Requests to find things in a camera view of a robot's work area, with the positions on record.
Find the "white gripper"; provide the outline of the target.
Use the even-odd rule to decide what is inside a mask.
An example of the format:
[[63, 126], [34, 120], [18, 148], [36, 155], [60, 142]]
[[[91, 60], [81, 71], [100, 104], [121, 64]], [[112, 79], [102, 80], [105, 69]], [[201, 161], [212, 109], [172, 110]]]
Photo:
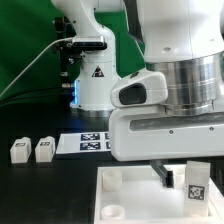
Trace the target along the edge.
[[173, 188], [173, 171], [158, 159], [224, 156], [224, 113], [165, 117], [156, 106], [117, 108], [110, 116], [109, 135], [117, 160], [152, 160], [162, 185]]

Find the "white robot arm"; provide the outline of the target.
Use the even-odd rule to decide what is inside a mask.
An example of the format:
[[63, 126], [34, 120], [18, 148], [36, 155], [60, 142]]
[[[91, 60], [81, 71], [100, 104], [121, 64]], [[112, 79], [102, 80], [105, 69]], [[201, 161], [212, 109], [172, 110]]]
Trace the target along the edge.
[[[76, 107], [109, 118], [119, 161], [224, 156], [224, 0], [51, 0], [81, 51]], [[143, 69], [116, 71], [115, 36], [95, 19], [124, 11]]]

